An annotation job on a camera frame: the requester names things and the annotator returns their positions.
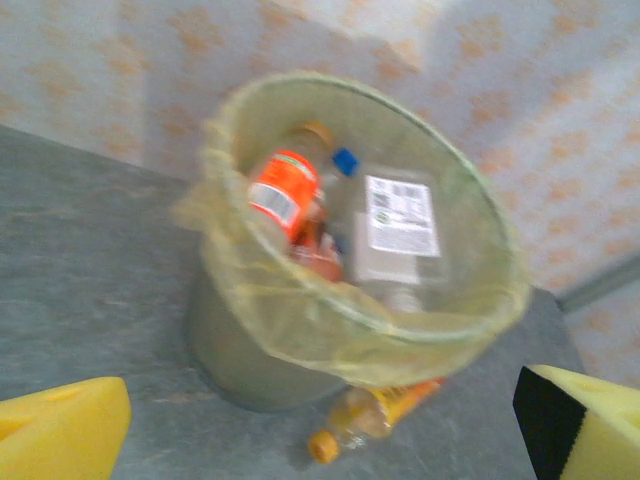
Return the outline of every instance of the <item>trash bin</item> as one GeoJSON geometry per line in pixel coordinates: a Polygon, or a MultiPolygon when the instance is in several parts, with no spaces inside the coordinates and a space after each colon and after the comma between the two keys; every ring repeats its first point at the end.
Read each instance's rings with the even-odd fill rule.
{"type": "MultiPolygon", "coordinates": [[[[202,233],[201,293],[187,322],[196,355],[238,403],[276,410],[342,381],[388,386],[447,376],[527,307],[522,255],[473,165],[374,89],[308,72],[273,75],[238,90],[204,129],[203,179],[174,212],[202,233]],[[410,167],[431,179],[449,273],[423,311],[392,312],[353,285],[327,282],[261,235],[246,174],[308,120],[326,125],[363,166],[410,167]]],[[[330,218],[344,218],[343,200],[328,200],[330,218]]]]}

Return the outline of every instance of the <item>barcode label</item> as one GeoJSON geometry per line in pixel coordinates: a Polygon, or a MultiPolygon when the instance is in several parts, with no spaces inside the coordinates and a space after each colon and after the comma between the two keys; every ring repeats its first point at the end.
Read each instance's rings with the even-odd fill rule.
{"type": "Polygon", "coordinates": [[[367,176],[367,213],[369,245],[375,250],[440,256],[426,185],[367,176]]]}
{"type": "Polygon", "coordinates": [[[266,185],[254,183],[249,192],[251,204],[266,210],[285,227],[290,227],[300,207],[286,193],[266,185]]]}

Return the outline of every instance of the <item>yellow plastic bag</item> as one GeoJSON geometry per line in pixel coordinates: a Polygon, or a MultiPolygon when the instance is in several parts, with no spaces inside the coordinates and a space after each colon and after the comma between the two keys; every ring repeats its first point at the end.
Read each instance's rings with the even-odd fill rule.
{"type": "Polygon", "coordinates": [[[269,355],[355,385],[416,383],[469,364],[525,310],[531,288],[521,254],[475,168],[375,90],[314,73],[274,75],[236,92],[205,131],[205,178],[176,206],[176,218],[202,232],[213,284],[269,355]],[[261,236],[245,174],[284,132],[309,119],[327,125],[362,161],[374,148],[391,148],[389,162],[404,159],[434,179],[448,199],[444,221],[461,242],[450,249],[458,280],[445,307],[391,313],[358,288],[294,264],[261,236]],[[466,254],[470,241],[473,254],[466,254]]]}

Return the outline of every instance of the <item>yellow foam block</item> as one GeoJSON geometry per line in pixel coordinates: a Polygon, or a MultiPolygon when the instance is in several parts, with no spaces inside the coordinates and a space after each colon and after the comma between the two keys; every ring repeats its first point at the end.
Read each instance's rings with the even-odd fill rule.
{"type": "Polygon", "coordinates": [[[640,479],[639,390],[537,365],[514,408],[540,480],[640,479]]]}
{"type": "Polygon", "coordinates": [[[108,479],[130,421],[127,388],[117,377],[0,402],[0,477],[108,479]]]}

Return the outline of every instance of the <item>yellow bottle label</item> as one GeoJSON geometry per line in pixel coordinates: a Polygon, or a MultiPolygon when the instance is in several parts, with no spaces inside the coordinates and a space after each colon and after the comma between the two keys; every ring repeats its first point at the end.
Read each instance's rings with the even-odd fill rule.
{"type": "Polygon", "coordinates": [[[367,388],[380,402],[387,422],[393,427],[423,399],[436,392],[444,379],[429,380],[408,387],[367,388]]]}

